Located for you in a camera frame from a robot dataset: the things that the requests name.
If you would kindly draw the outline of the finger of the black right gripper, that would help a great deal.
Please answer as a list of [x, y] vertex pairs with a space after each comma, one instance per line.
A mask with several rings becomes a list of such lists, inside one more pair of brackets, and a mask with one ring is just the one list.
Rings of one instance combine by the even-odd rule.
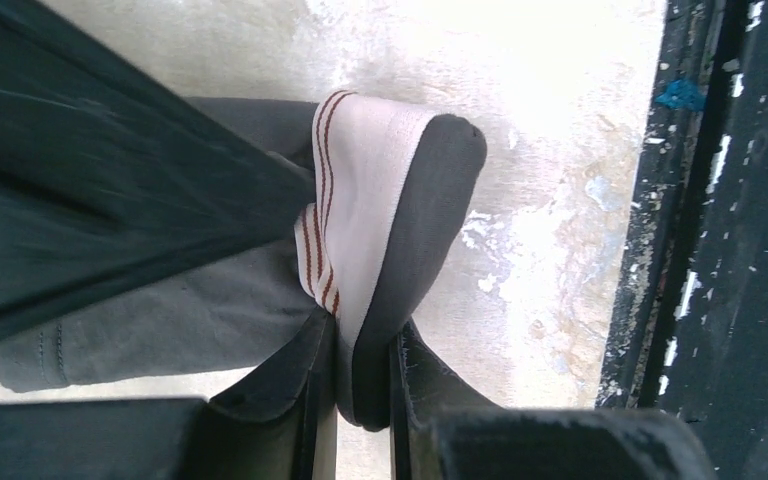
[[0, 1], [0, 341], [272, 241], [314, 197], [37, 1]]

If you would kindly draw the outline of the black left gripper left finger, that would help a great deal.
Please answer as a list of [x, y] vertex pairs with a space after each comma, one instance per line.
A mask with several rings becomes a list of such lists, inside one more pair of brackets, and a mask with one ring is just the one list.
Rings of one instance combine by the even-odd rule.
[[331, 479], [334, 319], [209, 400], [0, 404], [0, 479]]

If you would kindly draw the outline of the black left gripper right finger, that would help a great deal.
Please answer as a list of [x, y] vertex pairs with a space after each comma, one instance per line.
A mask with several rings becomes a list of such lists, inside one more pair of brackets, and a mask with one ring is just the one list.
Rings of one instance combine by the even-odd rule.
[[408, 323], [389, 347], [396, 479], [713, 479], [681, 420], [651, 409], [509, 409]]

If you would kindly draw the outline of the dark grey boxer underwear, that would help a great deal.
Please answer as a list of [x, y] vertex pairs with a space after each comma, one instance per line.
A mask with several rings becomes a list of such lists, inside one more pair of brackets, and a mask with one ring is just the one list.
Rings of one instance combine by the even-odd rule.
[[346, 90], [316, 104], [193, 103], [311, 171], [315, 199], [283, 238], [0, 343], [0, 384], [25, 394], [252, 367], [322, 310], [337, 321], [341, 414], [388, 427], [388, 348], [462, 228], [484, 133], [453, 113]]

